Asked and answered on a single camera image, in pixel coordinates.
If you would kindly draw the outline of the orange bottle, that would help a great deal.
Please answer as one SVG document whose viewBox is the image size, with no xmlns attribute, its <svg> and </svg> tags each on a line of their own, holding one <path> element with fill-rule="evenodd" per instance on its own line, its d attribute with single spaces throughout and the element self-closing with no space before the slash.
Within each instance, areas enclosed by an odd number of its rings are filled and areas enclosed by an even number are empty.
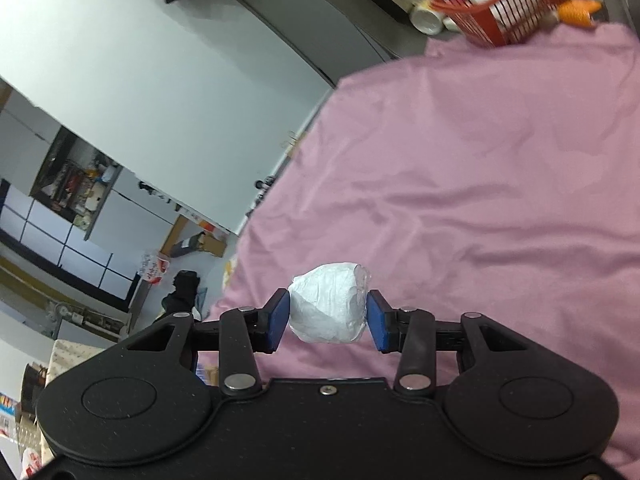
<svg viewBox="0 0 640 480">
<path fill-rule="evenodd" d="M 602 10 L 602 3 L 597 0 L 568 0 L 558 6 L 558 20 L 570 26 L 593 28 L 598 21 L 596 15 Z"/>
</svg>

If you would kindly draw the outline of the pink bed sheet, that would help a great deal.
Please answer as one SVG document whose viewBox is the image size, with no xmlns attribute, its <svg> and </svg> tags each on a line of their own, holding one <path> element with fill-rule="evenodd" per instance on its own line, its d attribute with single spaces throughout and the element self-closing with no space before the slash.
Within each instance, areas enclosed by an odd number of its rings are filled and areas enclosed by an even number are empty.
<svg viewBox="0 0 640 480">
<path fill-rule="evenodd" d="M 394 307 L 480 312 L 620 401 L 606 460 L 639 474 L 639 40 L 560 26 L 431 40 L 344 78 L 248 220 L 210 313 L 353 262 Z"/>
</svg>

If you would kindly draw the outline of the black glass sliding door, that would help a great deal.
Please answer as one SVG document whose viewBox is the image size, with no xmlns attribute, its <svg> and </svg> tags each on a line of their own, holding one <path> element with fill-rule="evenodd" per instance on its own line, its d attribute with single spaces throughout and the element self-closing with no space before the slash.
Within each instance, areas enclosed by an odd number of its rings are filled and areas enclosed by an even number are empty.
<svg viewBox="0 0 640 480">
<path fill-rule="evenodd" d="M 1 243 L 38 269 L 120 312 L 140 283 L 131 259 L 84 239 L 81 230 L 1 181 Z"/>
</svg>

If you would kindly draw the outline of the polka dot tablecloth table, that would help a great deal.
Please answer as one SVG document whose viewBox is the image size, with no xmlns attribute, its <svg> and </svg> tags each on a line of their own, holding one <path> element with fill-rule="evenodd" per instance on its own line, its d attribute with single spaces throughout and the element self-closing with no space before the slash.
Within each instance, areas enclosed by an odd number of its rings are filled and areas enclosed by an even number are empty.
<svg viewBox="0 0 640 480">
<path fill-rule="evenodd" d="M 43 465 L 52 460 L 53 453 L 44 440 L 36 417 L 36 404 L 42 390 L 53 379 L 101 352 L 98 347 L 58 339 L 53 343 L 48 365 L 33 362 L 25 366 L 16 415 L 18 444 L 37 452 Z"/>
</svg>

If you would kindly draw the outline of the white soft bundle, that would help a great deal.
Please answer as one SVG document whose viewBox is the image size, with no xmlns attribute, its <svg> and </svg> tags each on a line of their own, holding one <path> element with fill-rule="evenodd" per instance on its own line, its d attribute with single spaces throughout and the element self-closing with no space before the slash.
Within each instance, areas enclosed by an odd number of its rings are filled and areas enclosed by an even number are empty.
<svg viewBox="0 0 640 480">
<path fill-rule="evenodd" d="M 369 271 L 358 263 L 327 263 L 297 275 L 288 286 L 288 325 L 307 344 L 351 344 L 366 321 Z"/>
</svg>

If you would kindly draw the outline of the red plastic basket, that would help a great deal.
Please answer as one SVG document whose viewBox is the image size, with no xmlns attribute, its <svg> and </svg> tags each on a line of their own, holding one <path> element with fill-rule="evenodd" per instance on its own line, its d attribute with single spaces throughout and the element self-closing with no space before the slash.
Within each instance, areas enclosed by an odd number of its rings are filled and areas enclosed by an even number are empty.
<svg viewBox="0 0 640 480">
<path fill-rule="evenodd" d="M 432 0 L 432 8 L 454 21 L 462 34 L 482 47 L 520 44 L 541 21 L 567 0 Z"/>
</svg>

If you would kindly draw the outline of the grey door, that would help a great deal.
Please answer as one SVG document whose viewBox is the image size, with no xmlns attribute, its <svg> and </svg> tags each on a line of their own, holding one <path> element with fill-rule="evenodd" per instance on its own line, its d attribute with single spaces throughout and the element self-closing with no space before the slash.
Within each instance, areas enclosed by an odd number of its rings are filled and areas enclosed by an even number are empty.
<svg viewBox="0 0 640 480">
<path fill-rule="evenodd" d="M 422 54 L 427 36 L 394 0 L 240 0 L 330 84 Z"/>
</svg>

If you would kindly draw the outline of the red white plastic bag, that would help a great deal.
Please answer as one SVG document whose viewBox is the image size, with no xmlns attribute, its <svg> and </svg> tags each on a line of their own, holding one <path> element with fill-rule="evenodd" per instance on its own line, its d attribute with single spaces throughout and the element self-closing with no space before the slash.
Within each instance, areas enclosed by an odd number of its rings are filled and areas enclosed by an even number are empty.
<svg viewBox="0 0 640 480">
<path fill-rule="evenodd" d="M 140 259 L 138 274 L 142 281 L 151 285 L 158 284 L 165 276 L 170 259 L 161 252 L 145 252 Z"/>
</svg>

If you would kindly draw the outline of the small cardboard box on floor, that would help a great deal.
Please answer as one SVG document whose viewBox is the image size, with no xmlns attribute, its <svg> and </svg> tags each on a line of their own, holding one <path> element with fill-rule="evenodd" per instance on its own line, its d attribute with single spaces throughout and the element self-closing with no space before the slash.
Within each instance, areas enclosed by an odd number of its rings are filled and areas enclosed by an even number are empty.
<svg viewBox="0 0 640 480">
<path fill-rule="evenodd" d="M 227 249 L 227 243 L 224 240 L 217 240 L 209 232 L 203 232 L 198 236 L 198 251 L 207 252 L 216 258 L 222 258 Z"/>
</svg>

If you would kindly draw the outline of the pair of grey sneakers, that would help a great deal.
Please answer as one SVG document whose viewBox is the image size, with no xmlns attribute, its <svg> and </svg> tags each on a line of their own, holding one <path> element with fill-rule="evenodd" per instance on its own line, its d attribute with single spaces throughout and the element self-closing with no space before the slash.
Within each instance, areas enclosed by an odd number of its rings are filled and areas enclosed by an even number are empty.
<svg viewBox="0 0 640 480">
<path fill-rule="evenodd" d="M 250 210 L 246 213 L 247 217 L 250 217 L 255 209 L 264 201 L 267 193 L 269 192 L 270 188 L 272 188 L 272 186 L 276 183 L 276 181 L 276 176 L 268 176 L 265 177 L 265 179 L 257 180 L 254 183 L 254 187 L 257 190 L 257 195 L 255 197 L 253 205 L 250 206 Z"/>
</svg>

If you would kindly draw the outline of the white kitchen cabinet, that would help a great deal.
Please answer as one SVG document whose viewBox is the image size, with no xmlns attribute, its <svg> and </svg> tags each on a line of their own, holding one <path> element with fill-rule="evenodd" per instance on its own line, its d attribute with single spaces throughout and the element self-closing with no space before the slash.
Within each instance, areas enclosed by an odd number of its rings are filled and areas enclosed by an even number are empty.
<svg viewBox="0 0 640 480">
<path fill-rule="evenodd" d="M 179 218 L 173 200 L 10 89 L 1 92 L 1 177 L 134 263 Z"/>
</svg>

